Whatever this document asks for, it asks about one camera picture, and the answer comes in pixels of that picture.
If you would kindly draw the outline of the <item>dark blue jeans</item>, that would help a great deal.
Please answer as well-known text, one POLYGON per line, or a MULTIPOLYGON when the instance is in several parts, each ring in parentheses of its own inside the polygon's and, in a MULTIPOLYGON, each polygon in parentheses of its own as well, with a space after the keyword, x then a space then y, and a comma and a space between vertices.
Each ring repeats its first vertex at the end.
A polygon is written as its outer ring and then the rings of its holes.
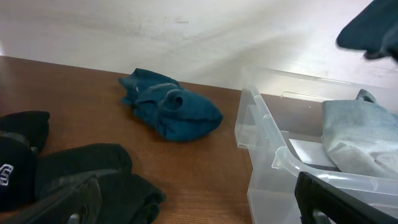
POLYGON ((336 44, 363 51, 367 60, 397 61, 397 0, 373 0, 342 29, 336 44))

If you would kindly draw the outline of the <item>teal blue garment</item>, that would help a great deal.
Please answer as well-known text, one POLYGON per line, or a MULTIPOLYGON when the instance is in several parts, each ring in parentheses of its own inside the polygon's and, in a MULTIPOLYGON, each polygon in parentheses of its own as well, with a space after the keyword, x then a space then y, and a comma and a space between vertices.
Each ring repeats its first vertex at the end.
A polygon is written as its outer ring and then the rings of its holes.
POLYGON ((168 141, 200 139, 223 120, 219 108, 208 98, 165 75, 137 68, 128 77, 120 77, 119 83, 127 91, 122 102, 168 141))

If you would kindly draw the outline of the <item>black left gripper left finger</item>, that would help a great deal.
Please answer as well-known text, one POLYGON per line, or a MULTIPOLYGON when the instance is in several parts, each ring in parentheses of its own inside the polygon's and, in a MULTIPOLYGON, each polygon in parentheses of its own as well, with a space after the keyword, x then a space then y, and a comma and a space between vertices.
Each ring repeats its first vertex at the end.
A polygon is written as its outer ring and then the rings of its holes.
POLYGON ((95 176, 79 180, 2 221, 3 224, 96 223, 101 192, 95 176))

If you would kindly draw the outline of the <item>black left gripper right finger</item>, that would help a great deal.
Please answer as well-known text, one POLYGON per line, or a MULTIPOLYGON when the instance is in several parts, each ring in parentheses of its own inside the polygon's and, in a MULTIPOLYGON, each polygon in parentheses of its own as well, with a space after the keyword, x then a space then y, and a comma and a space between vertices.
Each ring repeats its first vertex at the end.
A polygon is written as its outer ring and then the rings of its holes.
POLYGON ((397 218, 308 172, 299 173, 294 194, 303 224, 397 224, 397 218))

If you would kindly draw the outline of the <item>black garment with white print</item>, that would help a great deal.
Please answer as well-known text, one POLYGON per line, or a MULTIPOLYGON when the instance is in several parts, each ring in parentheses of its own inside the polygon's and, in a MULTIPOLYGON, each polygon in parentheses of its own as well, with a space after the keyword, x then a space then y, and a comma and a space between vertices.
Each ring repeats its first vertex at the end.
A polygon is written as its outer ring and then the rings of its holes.
POLYGON ((1 211, 16 210, 35 199, 38 154, 49 135, 50 113, 23 111, 1 117, 1 211))

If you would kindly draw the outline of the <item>light blue jeans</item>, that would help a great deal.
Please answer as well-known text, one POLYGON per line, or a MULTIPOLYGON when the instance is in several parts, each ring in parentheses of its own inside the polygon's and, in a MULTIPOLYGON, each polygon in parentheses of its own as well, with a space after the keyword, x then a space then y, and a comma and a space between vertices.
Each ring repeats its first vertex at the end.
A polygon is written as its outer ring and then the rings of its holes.
POLYGON ((322 141, 340 171, 397 178, 397 115, 367 90, 353 100, 322 103, 322 141))

